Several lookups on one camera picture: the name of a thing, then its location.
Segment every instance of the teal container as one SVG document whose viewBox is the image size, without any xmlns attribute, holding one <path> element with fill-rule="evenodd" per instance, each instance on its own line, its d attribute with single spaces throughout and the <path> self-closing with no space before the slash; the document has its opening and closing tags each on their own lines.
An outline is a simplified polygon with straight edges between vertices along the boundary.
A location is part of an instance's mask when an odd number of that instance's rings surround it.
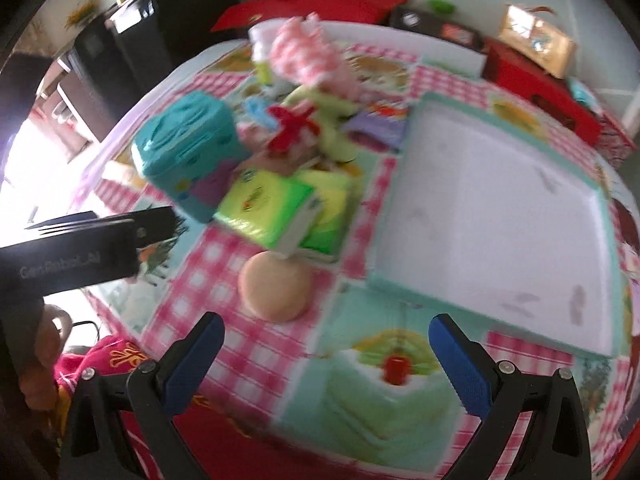
<svg viewBox="0 0 640 480">
<path fill-rule="evenodd" d="M 202 223 L 226 195 L 232 171 L 251 155 L 238 139 L 229 106 L 201 91 L 143 124 L 131 154 L 140 175 Z"/>
</svg>

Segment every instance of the pink plush toy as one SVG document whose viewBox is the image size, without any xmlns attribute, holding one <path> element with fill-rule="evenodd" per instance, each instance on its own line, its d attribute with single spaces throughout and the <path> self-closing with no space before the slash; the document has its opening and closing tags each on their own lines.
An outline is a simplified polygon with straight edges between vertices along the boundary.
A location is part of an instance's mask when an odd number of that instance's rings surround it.
<svg viewBox="0 0 640 480">
<path fill-rule="evenodd" d="M 357 102 L 362 87 L 340 50 L 324 36 L 318 15 L 287 20 L 270 53 L 271 69 L 282 78 Z"/>
</svg>

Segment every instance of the beige ball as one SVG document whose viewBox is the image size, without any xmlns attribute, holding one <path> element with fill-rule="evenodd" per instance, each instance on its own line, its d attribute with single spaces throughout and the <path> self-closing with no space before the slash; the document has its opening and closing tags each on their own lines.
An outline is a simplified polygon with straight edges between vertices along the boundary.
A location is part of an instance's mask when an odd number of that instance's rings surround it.
<svg viewBox="0 0 640 480">
<path fill-rule="evenodd" d="M 244 308 L 254 316 L 284 323 L 300 316 L 309 304 L 311 267 L 298 258 L 281 258 L 265 251 L 244 264 L 238 289 Z"/>
</svg>

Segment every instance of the tablecloth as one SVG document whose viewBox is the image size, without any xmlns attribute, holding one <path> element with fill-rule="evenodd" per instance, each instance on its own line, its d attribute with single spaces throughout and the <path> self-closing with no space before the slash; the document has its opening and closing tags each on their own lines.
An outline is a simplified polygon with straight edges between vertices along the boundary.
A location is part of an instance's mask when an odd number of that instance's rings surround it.
<svg viewBox="0 0 640 480">
<path fill-rule="evenodd" d="M 256 81 L 250 73 L 248 54 L 247 47 L 234 51 L 229 55 L 233 62 L 227 56 L 161 98 L 148 114 L 130 127 L 130 136 L 149 116 L 196 89 L 223 98 L 238 111 L 242 98 L 257 91 Z M 426 92 L 437 92 L 489 112 L 493 112 L 497 102 L 515 106 L 538 124 L 538 131 L 554 150 L 594 180 L 606 175 L 612 197 L 623 203 L 638 224 L 640 218 L 634 200 L 606 161 L 532 105 L 488 82 L 453 75 L 398 50 L 351 44 L 345 47 L 345 55 L 356 69 L 366 74 L 361 78 L 365 85 L 410 103 Z M 385 62 L 373 62 L 376 58 Z M 351 223 L 340 260 L 332 266 L 314 267 L 313 300 L 300 319 L 275 325 L 244 313 L 237 290 L 238 273 L 242 265 L 261 249 L 215 224 L 206 228 L 186 225 L 193 240 L 181 249 L 184 254 L 180 254 L 177 261 L 174 259 L 166 269 L 149 274 L 150 280 L 156 282 L 160 280 L 159 274 L 162 287 L 158 289 L 158 283 L 150 285 L 155 287 L 153 290 L 161 292 L 157 304 L 148 308 L 147 317 L 142 322 L 136 319 L 133 324 L 127 323 L 128 313 L 107 306 L 104 294 L 95 289 L 86 292 L 94 309 L 112 330 L 128 333 L 154 357 L 161 356 L 173 341 L 184 337 L 205 311 L 218 312 L 225 320 L 225 345 L 203 382 L 202 393 L 252 423 L 277 426 L 287 403 L 299 387 L 307 362 L 315 356 L 320 337 L 318 327 L 332 315 L 336 295 L 347 286 L 363 284 L 367 277 L 367 253 L 401 155 L 391 153 L 375 142 L 360 141 L 360 156 L 356 163 L 364 166 L 367 183 L 360 206 Z M 93 190 L 79 189 L 72 209 L 93 208 L 99 214 L 116 214 L 161 203 L 168 203 L 168 199 L 152 186 L 137 192 L 116 182 L 101 180 Z M 621 271 L 628 276 L 625 240 L 613 202 L 610 202 L 610 214 L 616 229 Z M 628 400 L 634 375 L 631 373 L 633 356 L 629 355 L 630 349 L 627 354 L 586 364 L 585 360 L 567 352 L 496 332 L 488 332 L 483 344 L 494 359 L 509 359 L 524 372 L 551 374 L 558 367 L 580 368 L 577 375 L 584 382 L 588 368 L 589 377 L 600 378 L 588 392 L 590 399 L 595 397 L 591 406 L 593 413 L 589 412 L 588 416 L 593 470 L 602 470 L 612 460 L 622 444 L 617 424 Z M 527 420 L 527 415 L 521 416 L 492 478 L 506 475 L 524 436 Z M 437 466 L 430 470 L 400 472 L 398 468 L 365 463 L 357 463 L 355 467 L 367 474 L 388 478 L 422 478 L 424 475 L 439 478 L 469 441 L 477 424 L 476 418 L 461 415 L 450 443 L 445 446 Z M 328 460 L 339 459 L 331 455 Z"/>
</svg>

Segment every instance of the table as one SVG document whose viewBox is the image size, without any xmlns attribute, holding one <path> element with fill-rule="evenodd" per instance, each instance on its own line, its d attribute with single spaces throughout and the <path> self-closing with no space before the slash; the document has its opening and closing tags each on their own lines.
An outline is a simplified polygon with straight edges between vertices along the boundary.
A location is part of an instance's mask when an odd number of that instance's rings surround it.
<svg viewBox="0 0 640 480">
<path fill-rule="evenodd" d="M 239 48 L 220 62 L 212 64 L 207 60 L 191 76 L 182 78 L 177 86 L 158 92 L 156 99 L 152 103 L 146 102 L 145 110 L 138 110 L 138 116 L 133 120 L 125 117 L 126 128 L 119 140 L 129 139 L 146 118 L 195 89 L 223 98 L 238 110 L 239 100 L 247 92 L 255 91 L 255 81 L 249 73 L 248 50 Z M 594 179 L 606 175 L 612 197 L 624 206 L 632 224 L 640 224 L 633 198 L 606 161 L 530 104 L 485 81 L 469 80 L 425 65 L 420 56 L 402 50 L 351 43 L 346 46 L 346 54 L 360 69 L 370 72 L 376 70 L 370 66 L 370 60 L 382 56 L 385 62 L 380 70 L 386 71 L 384 77 L 380 74 L 372 76 L 369 84 L 382 86 L 377 89 L 398 94 L 409 102 L 418 100 L 425 92 L 437 92 L 490 112 L 497 100 L 515 106 L 538 124 L 548 145 L 556 152 Z M 398 69 L 389 72 L 389 66 Z M 139 277 L 135 285 L 121 282 L 106 290 L 88 290 L 87 296 L 94 309 L 113 331 L 134 338 L 144 351 L 156 358 L 174 340 L 184 337 L 203 312 L 215 310 L 225 320 L 226 339 L 203 382 L 202 393 L 232 414 L 252 424 L 267 426 L 297 442 L 296 434 L 303 431 L 290 422 L 295 420 L 295 409 L 300 407 L 299 402 L 296 404 L 300 390 L 308 384 L 302 377 L 310 363 L 326 358 L 318 352 L 322 327 L 332 322 L 332 316 L 338 316 L 335 305 L 342 301 L 339 298 L 365 288 L 367 255 L 372 248 L 374 229 L 401 158 L 378 144 L 365 139 L 360 141 L 362 147 L 356 160 L 364 174 L 360 206 L 340 260 L 332 266 L 314 268 L 312 304 L 300 319 L 273 325 L 245 315 L 236 285 L 238 272 L 245 261 L 261 249 L 215 224 L 205 228 L 188 219 L 180 226 L 180 245 L 171 248 L 170 258 L 160 264 L 152 264 L 151 258 L 146 259 L 143 279 Z M 95 168 L 99 167 L 98 163 L 92 168 L 94 176 Z M 93 208 L 99 214 L 115 214 L 165 202 L 164 194 L 151 186 L 137 192 L 111 181 L 97 179 L 91 183 L 91 179 L 86 178 L 79 187 L 72 209 Z M 630 283 L 626 268 L 629 239 L 623 236 L 613 202 L 610 203 L 610 214 L 616 227 L 621 272 L 626 285 Z M 633 345 L 635 354 L 629 345 L 625 353 L 615 358 L 584 360 L 491 330 L 486 331 L 482 343 L 494 359 L 509 359 L 524 372 L 551 374 L 558 367 L 571 367 L 586 404 L 593 470 L 600 471 L 610 463 L 622 445 L 616 428 L 638 363 L 640 348 L 637 344 Z M 459 406 L 453 406 L 451 410 L 450 431 L 437 446 L 431 446 L 434 451 L 428 460 L 419 464 L 386 459 L 379 460 L 382 464 L 377 465 L 347 462 L 372 476 L 410 478 L 432 474 L 439 478 L 466 446 L 478 424 L 475 418 L 463 414 Z M 522 415 L 492 478 L 506 475 L 527 421 L 527 415 Z M 315 446 L 315 449 L 325 447 L 317 439 L 304 444 Z M 339 459 L 329 454 L 328 460 Z"/>
</svg>

